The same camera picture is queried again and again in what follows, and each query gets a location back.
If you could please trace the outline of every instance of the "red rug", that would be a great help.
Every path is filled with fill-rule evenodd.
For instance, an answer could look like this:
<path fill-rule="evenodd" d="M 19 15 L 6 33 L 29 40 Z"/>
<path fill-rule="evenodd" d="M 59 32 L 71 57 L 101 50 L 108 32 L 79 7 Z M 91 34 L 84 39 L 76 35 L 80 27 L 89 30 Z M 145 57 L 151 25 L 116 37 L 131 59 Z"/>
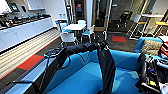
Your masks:
<path fill-rule="evenodd" d="M 120 36 L 112 36 L 112 41 L 127 42 L 124 37 L 120 37 Z"/>
<path fill-rule="evenodd" d="M 37 62 L 39 62 L 42 58 L 43 58 L 43 56 L 32 55 L 30 58 L 28 58 L 26 61 L 24 61 L 21 65 L 19 65 L 18 68 L 24 69 L 24 70 L 29 70 Z"/>

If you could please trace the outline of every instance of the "white wall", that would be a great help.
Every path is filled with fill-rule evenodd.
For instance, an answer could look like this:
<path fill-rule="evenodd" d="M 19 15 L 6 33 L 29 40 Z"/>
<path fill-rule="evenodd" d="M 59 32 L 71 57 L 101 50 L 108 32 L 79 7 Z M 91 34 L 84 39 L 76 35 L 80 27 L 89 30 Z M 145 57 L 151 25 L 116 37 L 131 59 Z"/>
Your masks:
<path fill-rule="evenodd" d="M 155 4 L 153 6 L 152 14 L 164 15 L 167 9 L 168 9 L 168 0 L 156 0 Z M 154 29 L 152 29 L 151 31 L 148 31 L 148 30 L 150 30 L 149 28 L 153 27 L 155 22 L 160 21 L 161 19 L 162 19 L 161 17 L 160 18 L 151 18 L 145 32 L 153 33 L 157 26 L 155 26 Z"/>
<path fill-rule="evenodd" d="M 168 0 L 156 0 L 155 5 L 153 6 L 153 14 L 163 14 L 168 9 Z"/>
<path fill-rule="evenodd" d="M 87 13 L 87 29 L 91 27 L 92 24 L 92 8 L 93 0 L 86 0 L 86 13 Z"/>
<path fill-rule="evenodd" d="M 66 7 L 64 0 L 43 0 L 46 14 L 52 17 L 54 27 L 57 27 L 55 21 L 64 19 L 67 20 Z"/>
<path fill-rule="evenodd" d="M 9 18 L 13 19 L 14 16 L 17 16 L 17 17 L 21 17 L 21 14 L 23 15 L 23 17 L 28 17 L 28 15 L 30 16 L 33 16 L 34 14 L 37 14 L 37 13 L 41 13 L 41 14 L 45 14 L 45 10 L 27 10 L 27 7 L 24 3 L 23 0 L 7 0 L 8 3 L 16 3 L 18 9 L 20 12 L 18 13 L 9 13 Z M 25 6 L 26 8 L 26 13 L 22 10 L 21 6 Z"/>

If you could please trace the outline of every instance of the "chair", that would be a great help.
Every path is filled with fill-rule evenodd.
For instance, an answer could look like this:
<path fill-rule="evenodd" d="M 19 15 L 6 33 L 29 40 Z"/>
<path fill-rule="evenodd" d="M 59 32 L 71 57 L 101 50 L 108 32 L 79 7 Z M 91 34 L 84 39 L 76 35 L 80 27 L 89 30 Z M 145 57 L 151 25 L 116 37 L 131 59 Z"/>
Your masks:
<path fill-rule="evenodd" d="M 81 42 L 82 42 L 82 37 L 83 37 L 83 35 L 86 35 L 86 36 L 89 37 L 89 42 L 91 43 L 91 37 L 90 37 L 90 35 L 91 35 L 92 33 L 94 33 L 94 27 L 95 27 L 95 25 L 93 25 L 89 30 L 86 30 L 85 32 L 82 33 Z"/>
<path fill-rule="evenodd" d="M 68 30 L 68 29 L 62 29 L 62 32 L 68 32 L 68 33 L 71 33 L 73 32 L 72 30 Z"/>
<path fill-rule="evenodd" d="M 160 34 L 164 36 L 164 34 L 160 30 L 163 28 L 163 26 L 168 26 L 168 24 L 166 22 L 155 22 L 155 25 L 160 25 L 160 27 L 156 31 L 154 37 L 156 37 L 156 35 L 160 35 Z"/>
<path fill-rule="evenodd" d="M 61 42 L 62 47 L 64 47 L 63 43 L 66 44 L 66 42 L 73 42 L 75 45 L 77 45 L 75 42 L 75 41 L 77 41 L 77 39 L 76 39 L 76 37 L 74 37 L 74 33 L 62 32 L 60 34 L 60 36 L 61 36 L 61 40 L 62 40 L 62 42 Z"/>
<path fill-rule="evenodd" d="M 86 24 L 85 20 L 78 20 L 78 24 Z"/>
<path fill-rule="evenodd" d="M 141 34 L 140 37 L 143 36 L 143 31 L 144 31 L 144 29 L 145 29 L 145 27 L 146 27 L 147 22 L 140 22 L 140 21 L 139 21 L 140 18 L 141 18 L 141 15 L 138 15 L 138 14 L 135 15 L 134 23 L 132 24 L 132 26 L 130 27 L 130 29 L 128 30 L 128 32 L 126 33 L 126 35 L 128 35 L 129 33 L 131 33 L 131 35 L 129 36 L 129 39 L 134 39 L 134 38 L 132 38 L 132 35 L 133 35 L 133 33 L 135 32 L 135 30 L 138 28 L 138 25 L 144 25 L 142 31 L 138 30 L 138 32 Z"/>
<path fill-rule="evenodd" d="M 117 19 L 117 26 L 120 27 L 120 24 L 124 24 L 125 28 L 127 27 L 127 21 L 130 20 L 130 17 L 132 15 L 132 11 L 124 11 L 123 14 Z"/>

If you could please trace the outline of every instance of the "doorway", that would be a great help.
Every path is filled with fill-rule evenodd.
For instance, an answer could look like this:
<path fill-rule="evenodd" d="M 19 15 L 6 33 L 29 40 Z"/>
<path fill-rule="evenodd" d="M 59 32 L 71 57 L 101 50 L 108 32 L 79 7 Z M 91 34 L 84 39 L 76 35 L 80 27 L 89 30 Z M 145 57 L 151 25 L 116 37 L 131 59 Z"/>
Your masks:
<path fill-rule="evenodd" d="M 71 0 L 73 22 L 78 20 L 86 20 L 86 0 Z"/>
<path fill-rule="evenodd" d="M 93 0 L 92 25 L 95 31 L 104 31 L 107 28 L 112 0 Z"/>

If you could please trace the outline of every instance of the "stool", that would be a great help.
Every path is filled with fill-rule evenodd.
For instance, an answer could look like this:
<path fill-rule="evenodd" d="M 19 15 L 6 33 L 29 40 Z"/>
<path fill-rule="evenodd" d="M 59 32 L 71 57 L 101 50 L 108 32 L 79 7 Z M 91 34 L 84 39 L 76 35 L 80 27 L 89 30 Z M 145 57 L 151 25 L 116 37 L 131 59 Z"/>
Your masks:
<path fill-rule="evenodd" d="M 132 38 L 133 33 L 134 33 L 135 30 L 137 29 L 138 25 L 142 25 L 142 24 L 144 24 L 143 29 L 142 29 L 142 31 L 139 31 L 139 30 L 138 30 L 138 32 L 141 33 L 141 37 L 143 36 L 143 31 L 144 31 L 144 29 L 145 29 L 145 26 L 146 26 L 147 22 L 140 22 L 140 21 L 139 21 L 140 18 L 141 18 L 141 15 L 138 15 L 138 14 L 135 15 L 134 23 L 132 24 L 132 26 L 130 27 L 130 29 L 128 30 L 128 32 L 127 32 L 127 34 L 126 34 L 126 35 L 128 35 L 129 33 L 131 33 L 131 35 L 129 36 L 129 39 L 134 39 L 134 38 Z"/>
<path fill-rule="evenodd" d="M 156 31 L 154 37 L 156 37 L 156 35 L 157 35 L 158 33 L 159 33 L 159 35 L 162 34 L 162 35 L 164 36 L 164 34 L 163 34 L 160 30 L 161 30 L 161 28 L 162 28 L 163 26 L 168 26 L 168 24 L 167 24 L 166 22 L 155 22 L 155 25 L 160 25 L 160 27 L 159 27 L 159 29 Z"/>

